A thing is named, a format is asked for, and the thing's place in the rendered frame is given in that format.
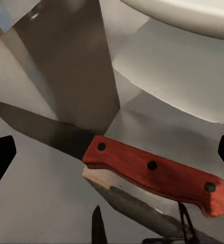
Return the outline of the parer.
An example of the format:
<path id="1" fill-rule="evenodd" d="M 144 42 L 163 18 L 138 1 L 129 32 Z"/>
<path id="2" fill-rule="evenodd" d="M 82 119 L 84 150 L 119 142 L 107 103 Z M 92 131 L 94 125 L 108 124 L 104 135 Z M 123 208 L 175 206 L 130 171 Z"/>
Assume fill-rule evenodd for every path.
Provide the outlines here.
<path id="1" fill-rule="evenodd" d="M 210 216 L 224 213 L 224 180 L 214 174 L 10 104 L 0 102 L 0 117 L 25 133 L 80 156 L 87 165 L 107 165 L 154 191 L 198 201 Z"/>

